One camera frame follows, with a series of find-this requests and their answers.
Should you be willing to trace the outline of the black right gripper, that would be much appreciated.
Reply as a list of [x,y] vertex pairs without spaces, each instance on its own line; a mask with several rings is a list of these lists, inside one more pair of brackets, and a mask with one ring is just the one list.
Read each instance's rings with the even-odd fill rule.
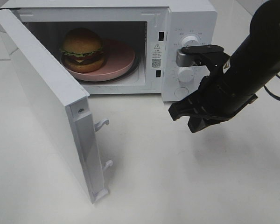
[[197,91],[169,107],[173,121],[189,117],[188,127],[197,133],[234,117],[257,99],[258,81],[253,77],[258,54],[224,53],[222,62],[210,70]]

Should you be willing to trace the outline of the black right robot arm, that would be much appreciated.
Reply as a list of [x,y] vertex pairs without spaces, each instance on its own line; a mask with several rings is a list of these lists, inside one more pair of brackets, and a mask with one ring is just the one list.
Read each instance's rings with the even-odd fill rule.
[[210,73],[196,91],[170,106],[171,118],[187,116],[193,133],[232,119],[280,72],[280,0],[257,9],[249,35],[231,56],[218,45],[191,46],[177,51],[176,63],[206,66]]

